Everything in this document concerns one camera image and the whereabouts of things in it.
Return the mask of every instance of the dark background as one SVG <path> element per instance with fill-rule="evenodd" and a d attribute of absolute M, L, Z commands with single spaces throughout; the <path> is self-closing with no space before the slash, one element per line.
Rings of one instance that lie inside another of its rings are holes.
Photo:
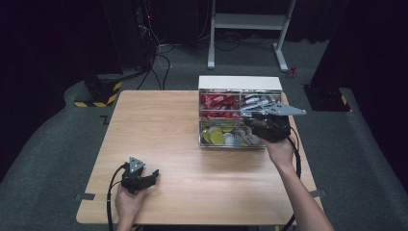
<path fill-rule="evenodd" d="M 64 1 L 2 1 L 2 179 L 24 143 L 46 119 L 64 107 L 67 88 L 97 72 L 118 72 L 123 67 L 115 46 L 123 43 L 117 41 L 112 30 L 109 20 L 112 16 L 101 11 L 107 2 L 94 0 L 94 6 L 81 6 L 76 12 L 75 5 L 68 6 Z M 208 6 L 206 1 L 145 2 L 160 39 L 198 43 Z M 248 8 L 247 2 L 218 1 L 217 8 L 229 13 L 243 10 L 281 13 L 287 6 L 283 0 L 250 1 Z M 344 11 L 347 3 L 298 0 L 287 40 L 308 39 L 313 43 L 331 39 L 312 86 L 322 91 L 339 87 L 353 90 L 384 156 L 407 190 L 408 177 L 404 172 L 407 155 L 403 145 L 407 4 L 398 0 L 355 0 Z M 94 27 L 81 25 L 86 29 L 81 30 L 88 32 L 81 35 L 78 25 L 69 18 L 77 18 L 76 13 L 84 9 L 88 14 L 83 21 Z M 128 29 L 135 29 L 132 22 Z M 99 33 L 97 42 L 87 40 L 95 33 Z M 96 52 L 100 49 L 108 55 L 102 57 Z M 99 61 L 97 64 L 93 63 L 95 59 Z M 112 68 L 98 69 L 109 64 Z"/>

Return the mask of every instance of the white metal rack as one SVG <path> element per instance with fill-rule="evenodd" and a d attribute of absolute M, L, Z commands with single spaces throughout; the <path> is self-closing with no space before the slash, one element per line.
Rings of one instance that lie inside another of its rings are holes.
<path fill-rule="evenodd" d="M 284 15 L 216 13 L 216 0 L 213 0 L 211 17 L 211 37 L 208 52 L 208 68 L 216 67 L 215 31 L 216 28 L 256 29 L 281 31 L 279 40 L 273 44 L 273 51 L 282 72 L 288 71 L 285 58 L 282 54 L 282 44 L 291 22 L 292 12 L 296 0 L 290 0 L 289 9 Z"/>

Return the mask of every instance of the forearm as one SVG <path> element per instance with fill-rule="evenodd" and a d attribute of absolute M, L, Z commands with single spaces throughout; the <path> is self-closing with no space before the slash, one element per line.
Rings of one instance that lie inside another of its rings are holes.
<path fill-rule="evenodd" d="M 297 177 L 294 168 L 278 168 L 292 203 L 297 226 L 302 231 L 334 230 L 327 216 Z"/>

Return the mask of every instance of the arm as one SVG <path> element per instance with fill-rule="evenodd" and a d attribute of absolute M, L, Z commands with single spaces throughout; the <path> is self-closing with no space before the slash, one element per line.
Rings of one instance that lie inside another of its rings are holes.
<path fill-rule="evenodd" d="M 117 186 L 115 206 L 119 214 L 119 223 L 116 231 L 130 231 L 132 229 L 146 192 L 147 190 L 142 190 L 137 194 L 131 194 L 120 184 Z"/>
<path fill-rule="evenodd" d="M 272 143 L 262 140 L 275 164 L 300 230 L 334 230 L 327 216 L 297 177 L 293 167 L 293 147 L 288 140 Z"/>

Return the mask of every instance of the white box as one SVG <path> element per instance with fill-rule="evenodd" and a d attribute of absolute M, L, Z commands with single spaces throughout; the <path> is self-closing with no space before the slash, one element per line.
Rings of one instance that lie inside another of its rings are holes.
<path fill-rule="evenodd" d="M 200 147 L 263 147 L 242 115 L 280 102 L 281 93 L 278 77 L 199 76 Z"/>

